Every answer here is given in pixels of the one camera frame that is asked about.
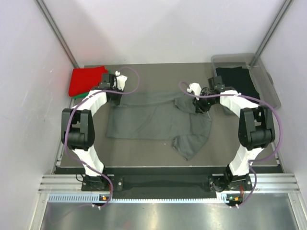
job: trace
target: gray tabletop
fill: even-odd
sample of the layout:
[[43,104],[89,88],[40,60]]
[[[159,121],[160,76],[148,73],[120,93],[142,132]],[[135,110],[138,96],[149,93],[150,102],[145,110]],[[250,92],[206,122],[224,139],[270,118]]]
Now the gray tabletop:
[[[137,70],[141,77],[139,91],[178,92],[178,83],[198,82],[201,87],[208,86],[208,78],[213,77],[210,63],[180,64],[141,64],[129,65]],[[115,72],[122,65],[106,66]],[[124,69],[121,73],[128,77],[125,91],[129,92],[137,85],[133,71]],[[229,164],[239,147],[238,117],[225,115],[220,105],[210,110],[213,120],[209,139],[203,148],[187,161],[171,148],[171,141],[131,140],[106,138],[109,116],[109,104],[102,106],[94,116],[95,149],[105,166],[225,166]],[[272,153],[268,146],[258,158]],[[277,165],[275,159],[255,165]],[[62,167],[81,166],[64,154]]]

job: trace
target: gray t-shirt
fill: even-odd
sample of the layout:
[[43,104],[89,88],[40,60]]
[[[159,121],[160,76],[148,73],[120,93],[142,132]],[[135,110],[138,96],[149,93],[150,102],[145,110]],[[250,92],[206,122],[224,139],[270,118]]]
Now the gray t-shirt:
[[123,95],[112,105],[106,136],[124,139],[173,140],[172,147],[187,160],[206,143],[211,119],[195,113],[192,97],[177,92]]

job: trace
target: vertical metal pole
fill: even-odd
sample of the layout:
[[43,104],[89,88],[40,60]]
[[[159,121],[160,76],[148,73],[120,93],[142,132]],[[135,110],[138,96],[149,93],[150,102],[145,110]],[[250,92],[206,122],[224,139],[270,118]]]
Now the vertical metal pole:
[[253,68],[258,60],[258,58],[260,57],[260,55],[262,54],[264,48],[266,47],[266,45],[268,44],[270,38],[273,36],[276,28],[278,27],[279,23],[281,22],[281,20],[283,19],[286,11],[289,9],[291,3],[293,2],[293,0],[285,0],[283,2],[282,7],[280,8],[278,14],[276,15],[273,23],[271,24],[268,32],[266,33],[263,41],[261,42],[260,46],[258,47],[256,54],[254,56],[254,58],[252,59],[252,61],[249,64],[250,68]]
[[80,68],[76,59],[74,58],[74,56],[71,53],[71,50],[69,49],[63,35],[61,34],[58,26],[56,25],[54,19],[52,18],[46,4],[44,3],[44,0],[35,0],[35,2],[37,3],[38,7],[40,8],[40,10],[42,11],[45,19],[47,20],[48,24],[50,25],[54,35],[56,36],[56,38],[58,39],[59,43],[61,44],[62,48],[64,49],[67,57],[69,58],[69,60],[71,61],[71,64],[73,65],[73,67],[76,68]]

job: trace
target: fabric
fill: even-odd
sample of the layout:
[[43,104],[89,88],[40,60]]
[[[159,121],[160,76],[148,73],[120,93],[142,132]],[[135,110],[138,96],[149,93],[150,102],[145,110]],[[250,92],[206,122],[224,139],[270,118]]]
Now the fabric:
[[237,67],[216,68],[215,70],[217,75],[222,77],[225,86],[232,86],[243,95],[260,99],[259,93],[255,89],[248,69]]
[[173,140],[172,147],[190,160],[206,143],[211,119],[196,114],[192,97],[183,93],[141,92],[123,95],[112,105],[108,138]]
[[104,66],[95,68],[73,69],[68,95],[77,96],[89,92],[94,86],[98,86],[102,80],[102,74],[108,73]]

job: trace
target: metal frame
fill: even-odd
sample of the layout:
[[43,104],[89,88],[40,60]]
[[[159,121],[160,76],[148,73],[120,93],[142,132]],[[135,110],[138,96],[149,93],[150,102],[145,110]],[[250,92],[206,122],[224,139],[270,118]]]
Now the metal frame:
[[283,5],[281,6],[280,10],[278,11],[273,23],[269,27],[269,30],[267,31],[264,39],[260,43],[260,46],[258,47],[254,58],[250,62],[250,64],[249,64],[250,68],[253,68],[255,66],[256,62],[258,61],[259,57],[261,56],[261,54],[264,51],[265,47],[267,46],[268,42],[272,38],[274,32],[276,31],[277,27],[279,26],[280,22],[282,21],[283,17],[285,16],[285,14],[286,14],[287,10],[289,9],[292,2],[293,2],[293,0],[285,0],[283,2]]
[[55,23],[53,17],[51,16],[44,0],[35,0],[35,2],[37,3],[39,9],[41,10],[41,12],[43,13],[46,21],[48,22],[48,24],[50,25],[50,28],[52,30],[52,32],[54,33],[55,37],[57,38],[57,40],[59,41],[60,45],[62,46],[64,52],[66,53],[68,59],[71,61],[71,64],[73,65],[74,68],[80,68],[76,59],[74,58],[71,50],[69,49],[62,33],[60,32],[57,24]]
[[[58,196],[59,202],[63,202],[67,197],[96,195],[100,194],[108,196],[109,191],[105,192],[84,192],[81,191],[82,183],[75,178],[76,175],[44,175],[39,187],[39,197],[37,199],[37,207],[29,229],[37,230],[41,228],[44,213],[47,208],[47,201],[51,196]],[[254,182],[254,175],[251,174],[251,181]],[[203,203],[203,204],[220,204],[224,203],[226,194],[239,193],[223,192],[217,194],[217,198],[192,198],[192,199],[118,199],[112,198],[111,203]],[[306,229],[306,207],[295,176],[292,173],[261,173],[258,174],[258,183],[255,189],[257,194],[267,193],[284,193],[289,195],[293,212],[300,227],[300,230]]]

